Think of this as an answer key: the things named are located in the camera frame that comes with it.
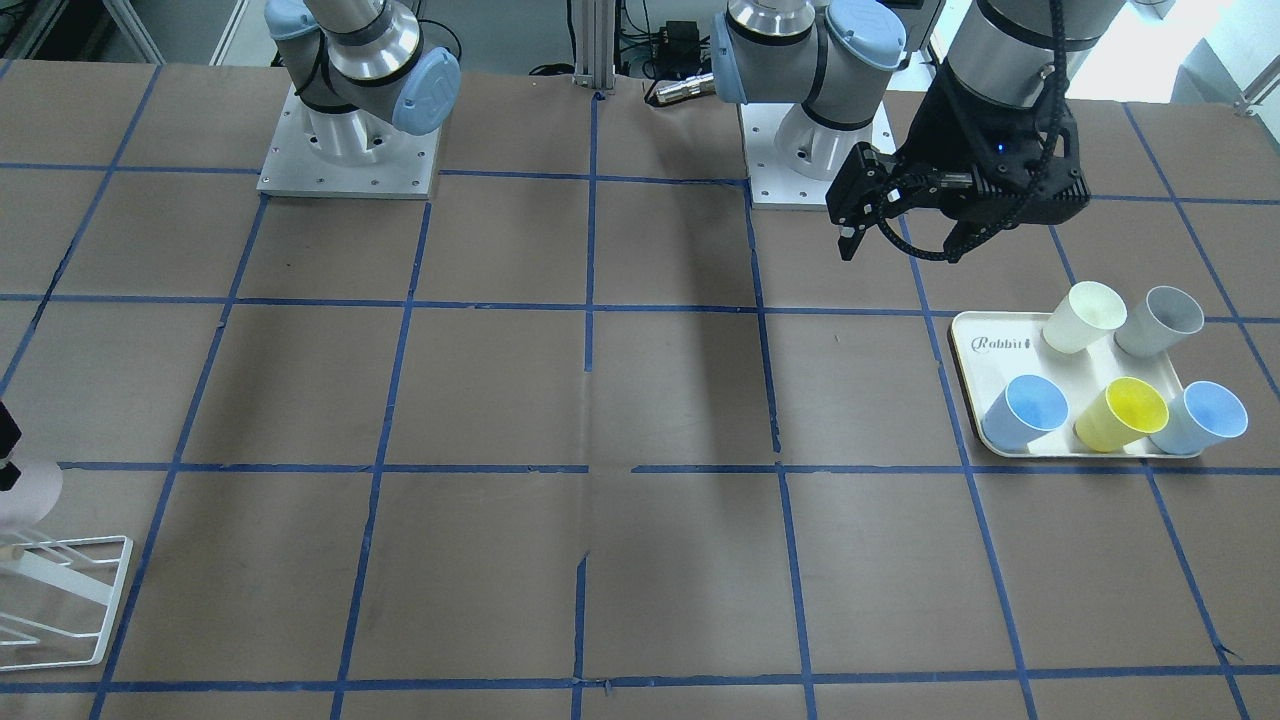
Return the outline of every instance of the gray cup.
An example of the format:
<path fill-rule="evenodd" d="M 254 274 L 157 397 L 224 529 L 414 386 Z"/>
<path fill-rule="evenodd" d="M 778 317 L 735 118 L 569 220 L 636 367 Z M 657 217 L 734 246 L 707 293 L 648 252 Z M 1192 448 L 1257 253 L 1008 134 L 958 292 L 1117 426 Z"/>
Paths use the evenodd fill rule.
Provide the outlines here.
<path fill-rule="evenodd" d="M 1147 297 L 1129 311 L 1129 319 L 1116 331 L 1116 345 L 1134 357 L 1151 357 L 1187 340 L 1204 327 L 1204 310 L 1196 299 L 1162 284 L 1147 291 Z"/>

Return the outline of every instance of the metal mounting plate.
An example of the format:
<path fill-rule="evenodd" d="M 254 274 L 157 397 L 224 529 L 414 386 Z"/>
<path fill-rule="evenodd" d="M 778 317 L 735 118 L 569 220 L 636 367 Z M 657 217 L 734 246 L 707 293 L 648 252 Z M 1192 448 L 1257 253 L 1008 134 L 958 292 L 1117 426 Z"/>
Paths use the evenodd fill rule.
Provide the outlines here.
<path fill-rule="evenodd" d="M 306 111 L 291 87 L 262 161 L 262 174 L 257 178 L 259 192 L 283 197 L 384 200 L 426 200 L 430 196 L 440 131 L 421 137 L 393 131 L 375 150 L 378 163 L 337 165 L 311 147 Z"/>
<path fill-rule="evenodd" d="M 785 102 L 741 105 L 742 145 L 751 178 L 751 204 L 769 210 L 826 210 L 831 181 L 817 181 L 792 170 L 773 147 L 773 136 L 778 133 L 778 126 L 788 110 L 791 105 Z M 877 150 L 897 150 L 883 104 L 876 110 L 872 132 Z"/>

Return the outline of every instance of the yellow cup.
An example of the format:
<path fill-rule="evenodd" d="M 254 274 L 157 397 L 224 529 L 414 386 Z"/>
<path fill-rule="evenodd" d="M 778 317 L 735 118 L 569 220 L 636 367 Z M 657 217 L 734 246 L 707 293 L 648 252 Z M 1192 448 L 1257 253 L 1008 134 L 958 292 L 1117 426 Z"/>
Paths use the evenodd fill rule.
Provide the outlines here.
<path fill-rule="evenodd" d="M 1167 423 L 1169 404 L 1156 388 L 1138 378 L 1117 378 L 1080 413 L 1075 434 L 1096 452 L 1114 452 Z"/>

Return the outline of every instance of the tray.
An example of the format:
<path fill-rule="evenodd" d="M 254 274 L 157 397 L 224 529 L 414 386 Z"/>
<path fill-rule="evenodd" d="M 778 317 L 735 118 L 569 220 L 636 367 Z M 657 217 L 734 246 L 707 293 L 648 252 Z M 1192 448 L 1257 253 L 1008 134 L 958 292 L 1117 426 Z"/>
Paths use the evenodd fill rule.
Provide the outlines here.
<path fill-rule="evenodd" d="M 951 322 L 951 350 L 969 401 L 974 433 L 1004 457 L 1196 457 L 1170 455 L 1149 439 L 1134 441 L 1116 452 L 1094 452 L 1075 437 L 1075 419 L 1111 380 L 1129 375 L 1151 383 L 1165 400 L 1183 389 L 1169 355 L 1134 357 L 1107 337 L 1074 355 L 1064 355 L 1041 337 L 1048 313 L 960 313 Z M 982 432 L 982 416 L 1009 380 L 1023 374 L 1043 375 L 1062 388 L 1070 407 L 1066 423 L 1033 441 L 1025 452 L 995 447 Z"/>

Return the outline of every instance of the blue joint cap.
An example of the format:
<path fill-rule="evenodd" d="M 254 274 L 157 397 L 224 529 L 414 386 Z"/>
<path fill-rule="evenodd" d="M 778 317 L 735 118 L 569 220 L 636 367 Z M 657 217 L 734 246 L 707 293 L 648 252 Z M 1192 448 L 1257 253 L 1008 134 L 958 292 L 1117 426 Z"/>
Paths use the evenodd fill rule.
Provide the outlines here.
<path fill-rule="evenodd" d="M 283 42 L 320 29 L 302 0 L 270 0 L 266 4 L 266 29 L 271 40 Z"/>
<path fill-rule="evenodd" d="M 835 0 L 827 8 L 832 37 L 864 63 L 896 70 L 906 47 L 906 28 L 893 10 L 876 0 Z"/>
<path fill-rule="evenodd" d="M 742 74 L 733 55 L 733 36 L 719 13 L 712 20 L 712 74 L 716 77 L 716 95 L 726 102 L 746 102 Z"/>
<path fill-rule="evenodd" d="M 404 78 L 392 110 L 392 124 L 410 135 L 426 135 L 439 128 L 453 110 L 461 87 L 457 58 L 444 47 L 431 50 Z"/>

